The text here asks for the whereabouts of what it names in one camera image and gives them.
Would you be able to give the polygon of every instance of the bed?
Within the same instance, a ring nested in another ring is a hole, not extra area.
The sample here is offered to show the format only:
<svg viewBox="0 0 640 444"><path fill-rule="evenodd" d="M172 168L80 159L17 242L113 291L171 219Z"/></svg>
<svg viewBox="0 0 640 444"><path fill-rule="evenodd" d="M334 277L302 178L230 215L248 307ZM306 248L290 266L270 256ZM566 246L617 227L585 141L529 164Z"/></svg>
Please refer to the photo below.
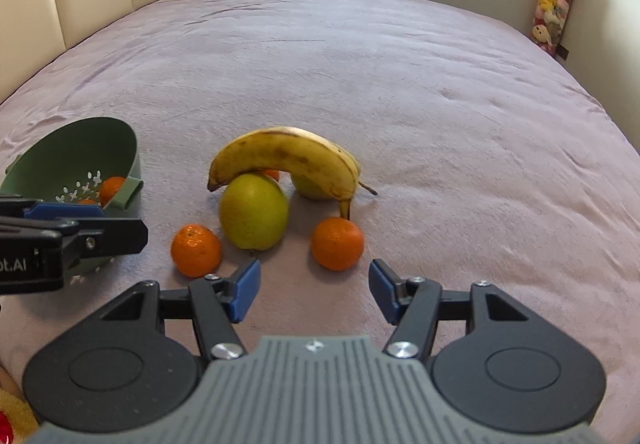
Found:
<svg viewBox="0 0 640 444"><path fill-rule="evenodd" d="M382 345L391 327L366 280L375 257L446 289L486 279L602 361L594 424L609 442L640 432L640 159L520 33L423 0L7 2L0 167L70 121L119 117L139 138L150 230L140 255L55 293L1 299L0 361L15 379L133 283L184 287L168 247L185 223L219 231L213 155L243 132L294 125L352 151L380 195L354 199L366 252L335 274L310 258L308 237L337 204L300 198L284 179L289 228L260 256L262 289L239 328L250 347L262 334L366 333ZM223 244L227 275L247 255ZM193 348L190 330L168 326ZM436 346L462 333L443 323Z"/></svg>

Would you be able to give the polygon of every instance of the banana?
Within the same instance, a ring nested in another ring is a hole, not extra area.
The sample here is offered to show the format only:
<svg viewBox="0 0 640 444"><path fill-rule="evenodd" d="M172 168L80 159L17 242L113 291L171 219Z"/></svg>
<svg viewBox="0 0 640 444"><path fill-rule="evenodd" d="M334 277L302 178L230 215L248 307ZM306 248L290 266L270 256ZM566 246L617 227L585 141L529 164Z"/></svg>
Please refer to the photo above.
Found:
<svg viewBox="0 0 640 444"><path fill-rule="evenodd" d="M312 180L340 202L340 216L349 218L351 198L360 184L360 165L338 145L295 127L260 129L226 145L211 163L207 189L215 191L242 173L262 169Z"/></svg>

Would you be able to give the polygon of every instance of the green colander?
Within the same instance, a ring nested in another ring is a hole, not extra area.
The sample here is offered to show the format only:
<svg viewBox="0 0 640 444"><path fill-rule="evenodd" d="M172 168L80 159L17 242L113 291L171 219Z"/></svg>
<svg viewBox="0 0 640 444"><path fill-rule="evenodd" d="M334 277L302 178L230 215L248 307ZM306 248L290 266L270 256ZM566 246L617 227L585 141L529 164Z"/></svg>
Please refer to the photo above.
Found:
<svg viewBox="0 0 640 444"><path fill-rule="evenodd" d="M0 191L50 202L98 201L100 184L126 177L105 206L107 217L135 217L140 206L140 158L135 132L114 117L89 117L43 137L6 169ZM70 270L82 275L108 258L87 259Z"/></svg>

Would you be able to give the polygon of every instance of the orange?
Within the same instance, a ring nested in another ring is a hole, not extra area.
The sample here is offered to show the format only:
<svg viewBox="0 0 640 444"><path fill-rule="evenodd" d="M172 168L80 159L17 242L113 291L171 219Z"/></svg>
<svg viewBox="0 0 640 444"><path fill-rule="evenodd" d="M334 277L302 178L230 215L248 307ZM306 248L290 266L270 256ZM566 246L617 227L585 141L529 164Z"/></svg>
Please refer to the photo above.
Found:
<svg viewBox="0 0 640 444"><path fill-rule="evenodd" d="M344 271L364 252L364 235L351 221L330 217L311 234L311 253L316 262L331 271Z"/></svg>
<svg viewBox="0 0 640 444"><path fill-rule="evenodd" d="M185 277L203 277L220 265L222 244L206 227L187 224L174 236L171 258Z"/></svg>
<svg viewBox="0 0 640 444"><path fill-rule="evenodd" d="M99 195L100 206L104 208L109 203L113 196L120 190L125 180L124 177L110 177L102 183Z"/></svg>
<svg viewBox="0 0 640 444"><path fill-rule="evenodd" d="M275 182L280 182L280 172L276 169L262 169L260 170L260 173L267 177L271 177Z"/></svg>

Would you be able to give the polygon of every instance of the metal screw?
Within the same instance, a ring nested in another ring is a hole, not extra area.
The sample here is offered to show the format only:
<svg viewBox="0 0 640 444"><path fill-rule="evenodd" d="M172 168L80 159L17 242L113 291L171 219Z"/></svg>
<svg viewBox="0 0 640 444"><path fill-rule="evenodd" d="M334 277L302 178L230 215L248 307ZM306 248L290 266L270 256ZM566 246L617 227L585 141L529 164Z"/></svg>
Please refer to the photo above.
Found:
<svg viewBox="0 0 640 444"><path fill-rule="evenodd" d="M307 342L305 344L305 347L309 352L318 354L318 352L320 352L320 350L324 348L324 343L322 343L321 341L318 341L317 339L314 339L313 341Z"/></svg>
<svg viewBox="0 0 640 444"><path fill-rule="evenodd" d="M386 348L386 353L399 359L415 358L418 355L418 347L411 341L396 341Z"/></svg>
<svg viewBox="0 0 640 444"><path fill-rule="evenodd" d="M244 348L236 343L218 343L217 345L213 345L211 349L211 355L216 359L238 359L243 354Z"/></svg>

